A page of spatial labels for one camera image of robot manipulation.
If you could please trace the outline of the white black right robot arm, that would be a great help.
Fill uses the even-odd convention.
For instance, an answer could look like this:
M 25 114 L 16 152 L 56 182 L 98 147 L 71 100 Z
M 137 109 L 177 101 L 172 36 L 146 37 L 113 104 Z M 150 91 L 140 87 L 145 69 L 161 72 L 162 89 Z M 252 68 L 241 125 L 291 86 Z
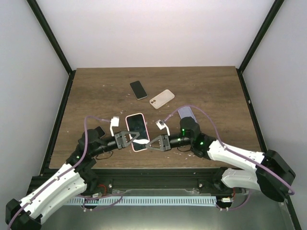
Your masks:
M 146 143 L 146 148 L 154 149 L 158 142 L 158 151 L 168 151 L 189 145 L 190 150 L 199 158 L 221 161 L 233 166 L 223 170 L 214 179 L 216 192 L 224 193 L 229 188 L 239 187 L 261 191 L 268 198 L 283 202 L 293 195 L 291 185 L 295 173 L 280 154 L 274 150 L 266 152 L 250 151 L 222 142 L 201 132 L 198 123 L 192 117 L 180 120 L 180 133 L 177 135 L 160 135 Z

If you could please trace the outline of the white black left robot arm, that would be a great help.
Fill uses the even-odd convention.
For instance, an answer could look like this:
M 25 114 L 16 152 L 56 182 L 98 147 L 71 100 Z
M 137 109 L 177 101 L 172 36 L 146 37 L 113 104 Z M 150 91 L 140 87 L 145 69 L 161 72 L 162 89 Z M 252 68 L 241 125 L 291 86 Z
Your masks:
M 12 199 L 6 205 L 5 221 L 10 230 L 39 230 L 42 224 L 70 199 L 98 188 L 98 177 L 92 170 L 95 156 L 123 149 L 139 137 L 138 132 L 121 131 L 107 138 L 102 129 L 86 130 L 75 151 L 60 169 L 36 190 L 21 200 Z

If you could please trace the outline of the purple-edged black smartphone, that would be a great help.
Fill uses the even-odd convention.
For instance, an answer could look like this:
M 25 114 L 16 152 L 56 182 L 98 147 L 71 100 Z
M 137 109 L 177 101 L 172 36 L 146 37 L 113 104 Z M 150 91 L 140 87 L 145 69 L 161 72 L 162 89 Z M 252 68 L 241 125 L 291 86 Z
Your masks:
M 102 138 L 106 134 L 105 131 L 100 126 L 96 127 L 95 131 L 97 132 L 97 136 L 99 138 Z

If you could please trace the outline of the lilac phone case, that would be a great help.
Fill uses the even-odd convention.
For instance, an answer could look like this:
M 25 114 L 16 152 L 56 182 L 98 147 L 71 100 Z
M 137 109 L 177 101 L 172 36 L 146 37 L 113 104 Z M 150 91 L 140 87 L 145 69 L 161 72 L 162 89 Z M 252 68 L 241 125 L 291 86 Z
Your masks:
M 196 117 L 189 106 L 184 106 L 178 109 L 178 114 L 180 117 L 180 124 L 194 124 L 198 123 Z

